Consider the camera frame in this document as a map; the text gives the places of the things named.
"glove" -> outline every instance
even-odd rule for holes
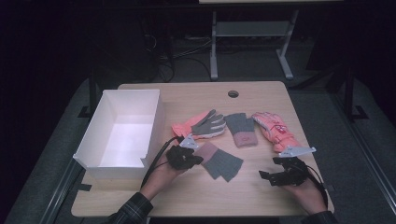
[[[192,133],[194,139],[211,138],[224,133],[225,120],[223,115],[216,115],[212,109],[200,115],[190,118],[185,123],[174,124],[172,129],[177,136],[187,137]]]
[[[196,150],[194,155],[203,158],[201,164],[213,179],[222,176],[227,182],[238,174],[243,163],[243,160],[217,148],[210,142],[206,142]]]
[[[224,119],[237,147],[257,145],[257,138],[254,133],[254,120],[252,118],[247,119],[245,113],[239,113],[228,115]]]
[[[257,112],[251,117],[260,124],[262,134],[274,144],[275,152],[282,152],[286,147],[301,146],[279,115]]]
[[[194,149],[172,146],[166,152],[166,158],[169,164],[177,170],[187,170],[194,165],[199,165],[204,159],[202,157],[194,156],[192,153]]]

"person's left hand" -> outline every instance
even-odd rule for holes
[[[165,154],[166,152],[160,157],[157,168],[153,170],[148,181],[140,190],[140,193],[149,200],[152,200],[161,190],[168,187],[176,177],[187,171],[174,169],[167,162]]]

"dark background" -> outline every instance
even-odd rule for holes
[[[86,6],[100,6],[102,1],[83,2]],[[303,11],[302,20],[319,20],[304,26],[297,24],[293,37],[313,35],[317,39],[307,68],[322,70],[338,62],[347,64],[396,124],[396,22],[391,2],[336,7],[319,11],[325,12],[322,15],[310,8]],[[163,46],[160,51],[167,50],[166,35],[162,36],[167,30],[175,37],[210,34],[211,14],[207,12],[194,12],[197,16],[189,19],[183,19],[183,13],[171,17],[155,14],[142,28],[137,12],[117,16],[103,11],[76,13],[80,6],[77,1],[0,3],[0,221],[18,197],[73,93],[90,73],[99,74],[101,88],[113,88],[106,85],[113,68],[122,71],[116,75],[120,83],[148,82],[157,71],[153,55],[145,51],[145,28],[158,32]],[[158,23],[158,17],[168,21]],[[124,29],[125,20],[136,23]],[[125,36],[132,37],[140,48]]]

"hand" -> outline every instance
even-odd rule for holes
[[[150,201],[159,193],[161,190],[168,187],[172,181],[183,174],[187,170],[176,170],[167,162],[166,156],[162,155],[157,162],[157,168],[153,170],[148,178],[148,181],[140,190]]]
[[[287,185],[282,186],[281,188],[292,193],[297,202],[309,215],[327,211],[327,207],[323,202],[320,191],[309,178],[299,186]]]

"gray floor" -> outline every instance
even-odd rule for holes
[[[286,86],[293,86],[316,73],[305,70],[313,43],[309,40],[305,43],[294,41],[287,58],[295,79],[286,80],[276,59],[275,49],[279,43],[280,41],[275,41],[259,47],[239,46],[233,53],[221,51],[218,55],[219,81],[278,80]],[[185,43],[176,43],[176,47],[180,52],[187,49]],[[172,82],[210,81],[206,70],[209,67],[208,52],[189,55],[188,58],[194,60],[176,61],[177,70]],[[205,64],[206,68],[195,60]],[[161,66],[161,69],[165,76],[171,76],[168,67]],[[324,90],[326,81],[327,78],[324,78],[303,91],[290,91],[290,98],[308,142],[318,149],[314,156],[329,187],[335,215],[341,223],[396,223],[394,211],[364,152],[365,147],[370,149],[390,185],[396,186],[396,130],[376,106],[371,93],[359,81],[356,81],[354,102],[363,107],[369,119],[350,123],[339,105],[342,91],[335,95],[327,93]],[[58,127],[10,212],[7,223],[87,224],[104,220],[73,217],[70,214],[84,171],[75,166],[70,169],[71,175],[63,176],[64,171],[74,164],[71,156],[88,125],[88,119],[78,118],[85,105],[89,105],[88,81],[81,84],[70,100],[69,107],[64,111]],[[73,183],[70,188],[60,184],[63,183],[63,177],[69,178]],[[59,197],[61,200],[54,203],[52,199],[57,199],[57,195],[63,195],[64,198]],[[59,212],[57,209],[47,209],[53,204],[61,205]],[[300,219],[282,217],[281,223],[299,223]]]

